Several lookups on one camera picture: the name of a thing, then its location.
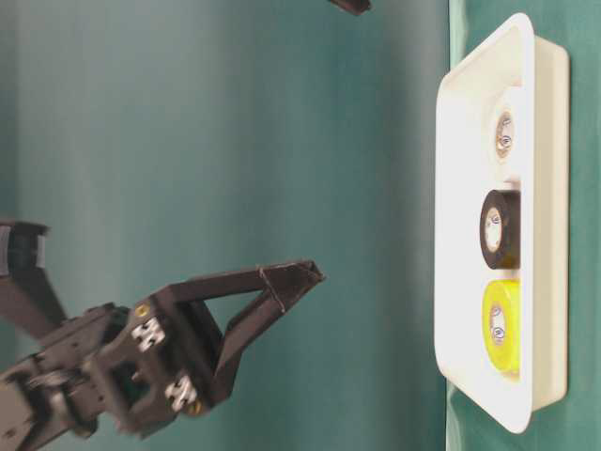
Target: black tape roll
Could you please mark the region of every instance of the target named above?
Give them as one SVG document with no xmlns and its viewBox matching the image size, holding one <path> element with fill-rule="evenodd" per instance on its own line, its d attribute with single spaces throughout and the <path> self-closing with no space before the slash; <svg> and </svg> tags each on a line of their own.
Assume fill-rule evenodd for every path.
<svg viewBox="0 0 601 451">
<path fill-rule="evenodd" d="M 519 268 L 519 191 L 488 193 L 480 213 L 480 247 L 493 270 Z"/>
</svg>

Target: robotic arm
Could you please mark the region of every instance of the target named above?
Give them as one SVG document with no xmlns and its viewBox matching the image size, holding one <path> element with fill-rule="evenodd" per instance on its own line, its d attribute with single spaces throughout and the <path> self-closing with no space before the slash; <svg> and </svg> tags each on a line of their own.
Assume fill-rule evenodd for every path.
<svg viewBox="0 0 601 451">
<path fill-rule="evenodd" d="M 141 437 L 209 412 L 231 395 L 243 351 L 324 279 L 309 260 L 224 272 L 67 319 L 43 270 L 46 231 L 0 222 L 0 315 L 40 343 L 0 374 L 0 451 L 87 438 L 103 412 Z M 254 291 L 222 333 L 205 301 Z"/>
<path fill-rule="evenodd" d="M 372 6 L 369 3 L 369 0 L 330 0 L 332 3 L 337 5 L 338 7 L 344 9 L 345 11 L 350 12 L 356 16 L 363 14 L 366 10 L 370 9 Z"/>
</svg>

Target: yellow tape roll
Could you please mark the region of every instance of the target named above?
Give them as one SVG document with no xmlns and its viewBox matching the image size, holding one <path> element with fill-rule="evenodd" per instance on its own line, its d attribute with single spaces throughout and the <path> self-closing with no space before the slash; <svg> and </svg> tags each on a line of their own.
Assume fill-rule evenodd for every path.
<svg viewBox="0 0 601 451">
<path fill-rule="evenodd" d="M 519 372 L 519 280 L 488 284 L 482 303 L 482 334 L 492 364 L 503 373 Z"/>
</svg>

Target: screw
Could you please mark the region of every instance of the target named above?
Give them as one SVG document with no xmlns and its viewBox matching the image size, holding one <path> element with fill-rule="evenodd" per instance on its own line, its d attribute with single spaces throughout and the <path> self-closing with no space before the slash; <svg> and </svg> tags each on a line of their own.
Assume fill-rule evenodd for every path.
<svg viewBox="0 0 601 451">
<path fill-rule="evenodd" d="M 143 303 L 143 304 L 138 305 L 137 307 L 135 307 L 135 314 L 138 317 L 143 318 L 143 317 L 145 317 L 148 314 L 149 310 L 150 309 L 148 308 L 148 306 L 145 303 Z"/>
<path fill-rule="evenodd" d="M 198 416 L 203 411 L 203 404 L 197 399 L 193 404 L 188 406 L 186 413 L 189 416 Z"/>
</svg>

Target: teal background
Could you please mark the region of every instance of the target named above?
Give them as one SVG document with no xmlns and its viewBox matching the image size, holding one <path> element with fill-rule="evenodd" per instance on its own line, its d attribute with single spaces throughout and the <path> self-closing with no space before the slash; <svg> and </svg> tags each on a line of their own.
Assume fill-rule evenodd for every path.
<svg viewBox="0 0 601 451">
<path fill-rule="evenodd" d="M 534 414 L 525 433 L 499 426 L 461 392 L 448 392 L 447 449 L 593 450 L 601 447 L 599 295 L 599 87 L 601 3 L 596 0 L 451 0 L 453 62 L 515 12 L 571 59 L 569 382 L 567 397 Z"/>
<path fill-rule="evenodd" d="M 0 1 L 0 212 L 53 228 L 72 315 L 295 257 L 329 277 L 248 350 L 210 416 L 143 442 L 103 419 L 89 443 L 49 449 L 443 448 L 448 5 L 374 3 L 354 18 L 324 0 Z M 213 306 L 224 320 L 240 302 Z M 1 334 L 4 364 L 35 348 Z"/>
</svg>

